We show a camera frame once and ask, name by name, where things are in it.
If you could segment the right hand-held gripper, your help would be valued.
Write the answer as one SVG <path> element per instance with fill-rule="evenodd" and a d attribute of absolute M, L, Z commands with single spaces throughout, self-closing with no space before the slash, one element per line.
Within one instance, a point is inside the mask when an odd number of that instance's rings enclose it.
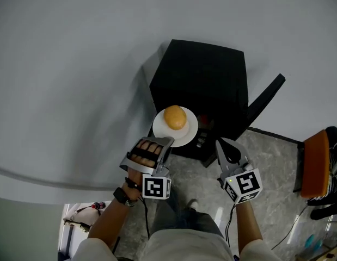
<path fill-rule="evenodd" d="M 240 204 L 256 198 L 263 190 L 259 169 L 249 163 L 244 147 L 230 139 L 217 139 L 216 152 L 218 163 L 222 169 L 217 181 L 234 204 Z M 244 164 L 229 170 L 230 164 Z"/>

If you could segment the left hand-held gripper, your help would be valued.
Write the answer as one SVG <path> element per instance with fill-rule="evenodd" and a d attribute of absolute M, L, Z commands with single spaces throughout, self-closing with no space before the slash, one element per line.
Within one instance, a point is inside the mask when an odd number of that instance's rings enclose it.
<path fill-rule="evenodd" d="M 148 167 L 138 164 L 130 159 L 132 154 L 140 155 L 140 149 L 136 148 L 141 141 L 151 141 L 162 147 L 159 155 L 155 155 L 148 151 L 143 151 L 146 158 L 153 157 L 156 162 L 154 167 Z M 166 160 L 171 152 L 171 146 L 174 138 L 167 136 L 163 138 L 143 137 L 128 151 L 120 163 L 120 168 L 127 171 L 129 168 L 142 173 L 142 185 L 138 185 L 129 178 L 125 178 L 125 182 L 129 188 L 140 191 L 144 198 L 166 200 L 170 196 L 171 179 L 169 177 L 169 169 L 166 167 Z"/>

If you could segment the white round plate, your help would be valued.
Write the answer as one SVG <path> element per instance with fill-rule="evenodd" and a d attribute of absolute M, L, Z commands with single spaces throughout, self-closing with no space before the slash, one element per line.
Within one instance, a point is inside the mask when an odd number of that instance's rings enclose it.
<path fill-rule="evenodd" d="M 191 142 L 198 131 L 198 120 L 192 111 L 181 107 L 186 116 L 187 122 L 180 130 L 171 129 L 164 121 L 164 110 L 161 110 L 155 117 L 152 125 L 153 134 L 157 138 L 172 137 L 174 142 L 172 147 L 181 147 Z"/>

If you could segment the yellow-brown potato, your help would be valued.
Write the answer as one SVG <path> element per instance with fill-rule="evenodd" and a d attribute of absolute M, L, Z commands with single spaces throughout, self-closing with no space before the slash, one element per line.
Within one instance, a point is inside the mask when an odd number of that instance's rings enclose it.
<path fill-rule="evenodd" d="M 183 129 L 187 122 L 185 111 L 178 105 L 165 108 L 163 118 L 167 126 L 175 131 Z"/>

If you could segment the black mini fridge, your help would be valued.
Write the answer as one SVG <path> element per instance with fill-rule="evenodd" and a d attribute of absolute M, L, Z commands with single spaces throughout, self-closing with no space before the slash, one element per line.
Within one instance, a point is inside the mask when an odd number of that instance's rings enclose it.
<path fill-rule="evenodd" d="M 278 74 L 271 84 L 248 103 L 247 73 L 244 53 L 207 43 L 172 40 L 149 85 L 157 111 L 179 105 L 214 120 L 202 148 L 197 135 L 172 153 L 202 162 L 204 167 L 217 158 L 219 137 L 237 140 L 267 107 L 285 82 Z"/>

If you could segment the person's left forearm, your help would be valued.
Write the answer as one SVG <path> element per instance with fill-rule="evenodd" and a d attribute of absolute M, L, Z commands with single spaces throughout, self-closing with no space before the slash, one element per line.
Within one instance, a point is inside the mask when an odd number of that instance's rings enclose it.
<path fill-rule="evenodd" d="M 141 172 L 131 168 L 129 168 L 127 172 L 130 180 L 138 185 L 142 185 Z M 141 195 L 140 191 L 137 189 L 129 188 L 126 182 L 123 183 L 121 189 L 133 203 L 138 200 Z M 130 209 L 131 207 L 118 202 L 117 199 L 114 198 L 90 229 L 88 239 L 100 239 L 111 248 L 120 234 Z"/>

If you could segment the person's right forearm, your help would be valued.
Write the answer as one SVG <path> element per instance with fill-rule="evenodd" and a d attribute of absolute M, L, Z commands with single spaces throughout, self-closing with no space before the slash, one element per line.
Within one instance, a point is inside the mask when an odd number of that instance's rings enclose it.
<path fill-rule="evenodd" d="M 236 205 L 236 216 L 238 251 L 241 253 L 246 245 L 263 237 L 250 201 Z"/>

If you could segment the person's left hand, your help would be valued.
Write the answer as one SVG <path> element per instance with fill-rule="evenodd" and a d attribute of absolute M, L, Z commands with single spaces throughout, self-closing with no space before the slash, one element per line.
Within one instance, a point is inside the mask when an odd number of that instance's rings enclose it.
<path fill-rule="evenodd" d="M 145 154 L 143 154 L 143 151 L 148 151 L 155 155 L 159 155 L 162 150 L 162 147 L 160 145 L 151 141 L 141 140 L 137 144 L 136 148 L 140 149 L 140 155 L 132 154 L 130 157 L 132 161 L 148 167 L 154 167 L 156 165 L 153 157 L 146 158 Z"/>

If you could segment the bowl with red contents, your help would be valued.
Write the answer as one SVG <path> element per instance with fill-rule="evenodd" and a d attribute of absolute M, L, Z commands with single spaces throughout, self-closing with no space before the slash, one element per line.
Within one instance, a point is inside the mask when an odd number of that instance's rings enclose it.
<path fill-rule="evenodd" d="M 214 120 L 211 119 L 208 115 L 199 115 L 198 116 L 198 125 L 199 128 L 210 129 L 214 126 Z"/>

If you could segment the black smartwatch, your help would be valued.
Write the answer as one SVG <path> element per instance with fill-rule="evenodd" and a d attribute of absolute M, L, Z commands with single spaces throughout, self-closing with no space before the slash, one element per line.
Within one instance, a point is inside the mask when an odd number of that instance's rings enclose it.
<path fill-rule="evenodd" d="M 118 187 L 113 193 L 114 198 L 121 204 L 126 204 L 128 197 L 122 188 Z"/>

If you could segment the blue jeans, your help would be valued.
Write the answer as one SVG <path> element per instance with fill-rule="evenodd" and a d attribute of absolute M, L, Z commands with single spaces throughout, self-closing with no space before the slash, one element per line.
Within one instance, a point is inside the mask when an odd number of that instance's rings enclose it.
<path fill-rule="evenodd" d="M 178 201 L 173 197 L 157 204 L 151 234 L 167 229 L 190 229 L 223 238 L 219 227 L 209 214 L 198 212 L 189 206 L 180 208 Z"/>

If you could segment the cream shirt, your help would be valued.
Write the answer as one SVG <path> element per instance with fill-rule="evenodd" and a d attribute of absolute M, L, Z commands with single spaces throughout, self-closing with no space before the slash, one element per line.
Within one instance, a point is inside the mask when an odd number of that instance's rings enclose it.
<path fill-rule="evenodd" d="M 72 261 L 118 261 L 100 239 L 83 240 Z M 191 229 L 165 229 L 154 233 L 139 261 L 234 261 L 226 241 L 219 235 Z M 262 240 L 248 243 L 240 261 L 281 261 Z"/>

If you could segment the white handbag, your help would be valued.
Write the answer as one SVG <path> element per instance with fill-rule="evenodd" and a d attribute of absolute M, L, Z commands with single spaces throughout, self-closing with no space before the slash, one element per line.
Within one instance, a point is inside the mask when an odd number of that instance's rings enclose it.
<path fill-rule="evenodd" d="M 73 205 L 63 217 L 64 225 L 74 226 L 85 233 L 89 233 L 91 227 L 101 216 L 101 211 L 91 206 L 81 207 L 80 204 Z"/>

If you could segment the light wooden chair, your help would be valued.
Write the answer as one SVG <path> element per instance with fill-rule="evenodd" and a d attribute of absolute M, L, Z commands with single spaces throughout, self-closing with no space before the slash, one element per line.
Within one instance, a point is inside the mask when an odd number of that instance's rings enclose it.
<path fill-rule="evenodd" d="M 322 245 L 320 248 L 308 248 L 295 256 L 295 261 L 336 261 L 337 246 L 327 247 Z"/>

